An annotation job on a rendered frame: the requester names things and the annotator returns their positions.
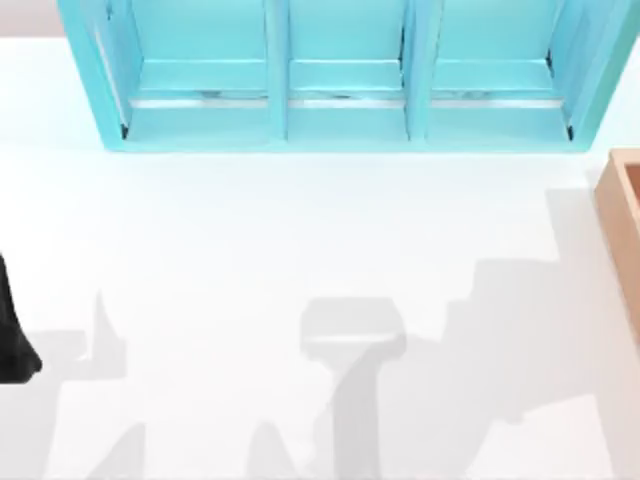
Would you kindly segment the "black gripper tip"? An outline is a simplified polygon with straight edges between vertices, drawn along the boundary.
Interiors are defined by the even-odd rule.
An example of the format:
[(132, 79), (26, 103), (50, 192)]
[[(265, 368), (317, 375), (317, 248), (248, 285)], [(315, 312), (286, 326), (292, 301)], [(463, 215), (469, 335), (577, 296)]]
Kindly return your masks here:
[(43, 368), (18, 320), (4, 257), (0, 254), (0, 385), (25, 384)]

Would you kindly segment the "light blue rack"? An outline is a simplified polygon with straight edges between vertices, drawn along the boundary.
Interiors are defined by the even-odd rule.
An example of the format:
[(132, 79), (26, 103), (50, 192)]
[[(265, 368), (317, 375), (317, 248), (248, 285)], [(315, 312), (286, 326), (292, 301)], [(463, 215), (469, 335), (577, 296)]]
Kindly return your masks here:
[(584, 152), (640, 0), (56, 0), (105, 148)]

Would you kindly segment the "salmon-coloured box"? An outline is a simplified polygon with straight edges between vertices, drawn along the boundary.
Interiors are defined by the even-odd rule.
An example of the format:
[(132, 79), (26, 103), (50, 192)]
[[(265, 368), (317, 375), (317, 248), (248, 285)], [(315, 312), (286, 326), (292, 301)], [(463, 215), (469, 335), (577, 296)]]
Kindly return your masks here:
[(596, 209), (640, 348), (640, 147), (618, 147), (594, 189)]

